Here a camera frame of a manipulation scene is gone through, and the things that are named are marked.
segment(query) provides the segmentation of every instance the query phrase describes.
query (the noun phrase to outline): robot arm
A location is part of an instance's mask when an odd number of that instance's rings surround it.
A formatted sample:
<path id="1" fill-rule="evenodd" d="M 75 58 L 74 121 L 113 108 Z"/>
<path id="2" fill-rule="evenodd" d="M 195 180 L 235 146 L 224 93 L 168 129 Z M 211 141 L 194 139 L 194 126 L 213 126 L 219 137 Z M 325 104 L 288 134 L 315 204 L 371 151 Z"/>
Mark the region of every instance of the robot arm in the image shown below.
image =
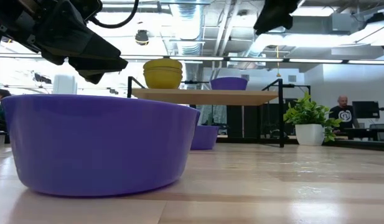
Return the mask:
<path id="1" fill-rule="evenodd" d="M 86 25 L 101 9 L 100 0 L 0 0 L 0 41 L 15 40 L 56 65 L 68 58 L 86 81 L 97 84 L 104 73 L 128 64 Z"/>

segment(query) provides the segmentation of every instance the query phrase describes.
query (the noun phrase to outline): computer monitor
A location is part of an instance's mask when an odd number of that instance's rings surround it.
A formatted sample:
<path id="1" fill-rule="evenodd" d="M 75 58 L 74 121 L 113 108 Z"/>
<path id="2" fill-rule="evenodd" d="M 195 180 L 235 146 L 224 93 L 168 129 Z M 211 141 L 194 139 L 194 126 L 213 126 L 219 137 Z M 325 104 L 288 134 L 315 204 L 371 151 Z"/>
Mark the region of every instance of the computer monitor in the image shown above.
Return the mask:
<path id="1" fill-rule="evenodd" d="M 380 118 L 377 101 L 353 101 L 355 118 Z"/>

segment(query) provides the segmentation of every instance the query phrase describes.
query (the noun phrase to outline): black t-shirt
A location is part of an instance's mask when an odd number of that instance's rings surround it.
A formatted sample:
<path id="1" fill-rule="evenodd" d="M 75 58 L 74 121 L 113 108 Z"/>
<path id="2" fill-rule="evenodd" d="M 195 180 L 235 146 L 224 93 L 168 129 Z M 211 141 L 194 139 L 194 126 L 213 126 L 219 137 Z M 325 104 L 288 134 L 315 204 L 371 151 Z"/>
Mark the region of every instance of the black t-shirt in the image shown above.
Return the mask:
<path id="1" fill-rule="evenodd" d="M 332 112 L 329 115 L 330 118 L 342 119 L 339 129 L 353 128 L 354 108 L 352 106 L 346 106 L 345 108 L 335 106 L 330 109 L 330 112 Z"/>

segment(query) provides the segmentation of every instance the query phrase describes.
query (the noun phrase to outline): purple bowl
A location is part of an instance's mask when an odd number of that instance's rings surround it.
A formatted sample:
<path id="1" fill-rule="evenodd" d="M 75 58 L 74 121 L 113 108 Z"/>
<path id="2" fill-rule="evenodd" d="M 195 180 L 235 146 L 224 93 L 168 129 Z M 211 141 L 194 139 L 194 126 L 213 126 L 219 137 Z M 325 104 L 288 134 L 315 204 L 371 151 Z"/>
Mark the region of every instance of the purple bowl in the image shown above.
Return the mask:
<path id="1" fill-rule="evenodd" d="M 183 173 L 199 117 L 149 100 L 20 95 L 2 105 L 21 182 L 63 196 L 156 189 Z"/>
<path id="2" fill-rule="evenodd" d="M 218 126 L 197 126 L 190 149 L 212 149 L 217 142 L 218 130 Z"/>
<path id="3" fill-rule="evenodd" d="M 246 90 L 248 81 L 245 78 L 225 77 L 210 81 L 212 90 Z"/>

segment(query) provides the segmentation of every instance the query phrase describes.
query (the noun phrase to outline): white pot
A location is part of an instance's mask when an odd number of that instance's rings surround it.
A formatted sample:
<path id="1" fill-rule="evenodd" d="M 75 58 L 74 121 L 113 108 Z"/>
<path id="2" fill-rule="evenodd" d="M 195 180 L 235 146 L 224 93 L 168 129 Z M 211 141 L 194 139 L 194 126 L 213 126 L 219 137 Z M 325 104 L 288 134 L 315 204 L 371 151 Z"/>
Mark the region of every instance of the white pot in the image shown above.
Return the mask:
<path id="1" fill-rule="evenodd" d="M 297 140 L 303 146 L 321 146 L 324 140 L 324 128 L 320 124 L 297 124 Z"/>

